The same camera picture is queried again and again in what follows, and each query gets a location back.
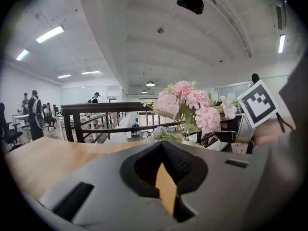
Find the wooden tabletop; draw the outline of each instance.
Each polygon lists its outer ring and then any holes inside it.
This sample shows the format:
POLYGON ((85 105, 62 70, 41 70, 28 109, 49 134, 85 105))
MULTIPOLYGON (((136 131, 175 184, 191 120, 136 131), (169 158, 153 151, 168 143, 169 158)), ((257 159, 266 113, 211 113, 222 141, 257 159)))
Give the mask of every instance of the wooden tabletop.
MULTIPOLYGON (((43 137, 6 154, 5 157, 21 191, 40 199, 50 188, 88 161, 143 143, 89 144, 43 137)), ((160 190, 163 205, 173 214, 177 187, 163 165, 157 174, 156 187, 160 190)))

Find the fluorescent light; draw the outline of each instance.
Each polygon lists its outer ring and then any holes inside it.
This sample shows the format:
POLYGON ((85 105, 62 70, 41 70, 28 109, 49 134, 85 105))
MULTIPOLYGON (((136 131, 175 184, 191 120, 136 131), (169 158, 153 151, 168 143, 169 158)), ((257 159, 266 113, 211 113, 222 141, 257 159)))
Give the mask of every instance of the fluorescent light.
POLYGON ((146 85, 148 86, 148 87, 153 87, 153 86, 155 86, 155 83, 153 82, 153 81, 148 81, 148 83, 146 83, 146 85))
POLYGON ((58 26, 53 30, 50 30, 49 32, 45 33, 44 35, 40 36, 39 38, 37 38, 37 42, 42 43, 45 40, 51 38, 52 36, 55 36, 59 33, 64 32, 64 29, 62 26, 58 26))
POLYGON ((285 40, 285 35, 281 35, 280 36, 279 51, 278 51, 279 54, 283 52, 284 40, 285 40))
POLYGON ((24 57, 25 55, 27 55, 28 53, 29 53, 29 51, 23 50, 23 51, 19 54, 19 56, 16 58, 16 60, 21 61, 21 59, 23 59, 23 57, 24 57))
POLYGON ((100 73, 100 71, 88 71, 88 72, 82 72, 82 75, 87 75, 87 74, 97 74, 100 73))
POLYGON ((62 76, 58 76, 59 79, 65 78, 65 77, 71 77, 71 75, 62 75, 62 76))

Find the standing person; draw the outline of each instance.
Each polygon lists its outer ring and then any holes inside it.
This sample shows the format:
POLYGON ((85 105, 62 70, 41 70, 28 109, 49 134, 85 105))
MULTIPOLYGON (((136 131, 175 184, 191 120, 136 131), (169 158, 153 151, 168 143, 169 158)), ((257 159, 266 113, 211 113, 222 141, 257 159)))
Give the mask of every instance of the standing person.
POLYGON ((98 97, 100 96, 100 94, 98 92, 96 92, 94 94, 94 97, 92 98, 92 103, 98 103, 98 97))
POLYGON ((48 124, 51 124, 54 126, 54 123, 56 122, 56 119, 52 117, 52 113, 50 110, 50 103, 46 104, 46 108, 44 109, 44 113, 45 113, 45 120, 48 124))
POLYGON ((25 92, 24 99, 21 101, 21 107, 23 109, 24 115, 29 114, 29 107, 28 107, 29 99, 27 97, 28 97, 28 94, 25 92))
POLYGON ((36 122, 36 115, 37 114, 41 114, 42 113, 42 104, 41 101, 39 100, 38 97, 38 92, 36 90, 32 91, 32 98, 30 98, 29 100, 29 123, 30 123, 30 128, 31 128, 31 136, 32 136, 32 140, 37 140, 41 137, 44 136, 43 130, 39 128, 37 122, 36 122), (36 102, 36 100, 38 100, 37 102, 37 106, 36 106, 36 112, 34 113, 34 104, 36 102))

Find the ceiling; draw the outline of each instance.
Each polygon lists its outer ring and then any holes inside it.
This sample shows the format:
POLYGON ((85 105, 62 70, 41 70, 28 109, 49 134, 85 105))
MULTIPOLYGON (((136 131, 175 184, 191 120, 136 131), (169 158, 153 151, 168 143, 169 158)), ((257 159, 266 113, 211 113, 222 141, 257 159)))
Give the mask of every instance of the ceiling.
POLYGON ((30 54, 15 64, 29 71, 61 83, 115 76, 129 94, 140 94, 149 80, 161 90, 180 80, 221 86, 252 73, 292 71, 304 37, 290 8, 287 27, 279 30, 276 0, 204 1, 204 13, 195 15, 176 0, 37 0, 17 21, 7 57, 27 49, 30 54), (59 25, 64 33, 35 41, 59 25), (286 43, 278 54, 281 34, 286 43), (87 68, 103 74, 82 76, 87 68), (57 79, 64 74, 72 77, 57 79))
POLYGON ((35 0, 29 4, 15 24, 6 58, 14 65, 60 83, 112 76, 80 0, 35 0), (41 44, 36 42, 38 37, 59 25, 63 26, 63 33, 41 44), (30 53, 18 62, 15 59, 23 49, 30 53), (81 75, 87 69, 101 73, 81 75), (57 78, 66 74, 72 76, 57 78))

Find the railing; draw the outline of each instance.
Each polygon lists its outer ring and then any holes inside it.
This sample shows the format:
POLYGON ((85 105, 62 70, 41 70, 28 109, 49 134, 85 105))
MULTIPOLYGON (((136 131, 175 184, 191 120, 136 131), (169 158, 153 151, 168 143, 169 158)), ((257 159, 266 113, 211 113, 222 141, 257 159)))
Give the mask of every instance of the railing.
MULTIPOLYGON (((105 136, 104 140, 107 138, 110 139, 111 133, 119 133, 119 132, 136 132, 147 129, 155 129, 158 126, 170 127, 174 125, 178 125, 178 123, 165 123, 158 124, 146 127, 136 127, 136 128, 115 128, 119 125, 119 122, 124 119, 128 112, 142 112, 151 111, 149 107, 144 107, 142 103, 81 103, 81 104, 72 104, 72 105, 63 105, 62 106, 63 116, 64 116, 64 124, 67 140, 74 142, 73 132, 75 130, 77 142, 84 143, 85 138, 90 134, 99 134, 92 143, 95 143, 101 136, 105 136), (85 122, 80 121, 80 113, 104 113, 99 115, 98 117, 94 117, 85 122), (73 116, 74 125, 70 124, 70 116, 73 116), (94 120, 101 118, 102 124, 96 127, 95 129, 82 129, 82 125, 90 123, 94 120)), ((198 141, 201 140, 201 133, 198 133, 198 141)))

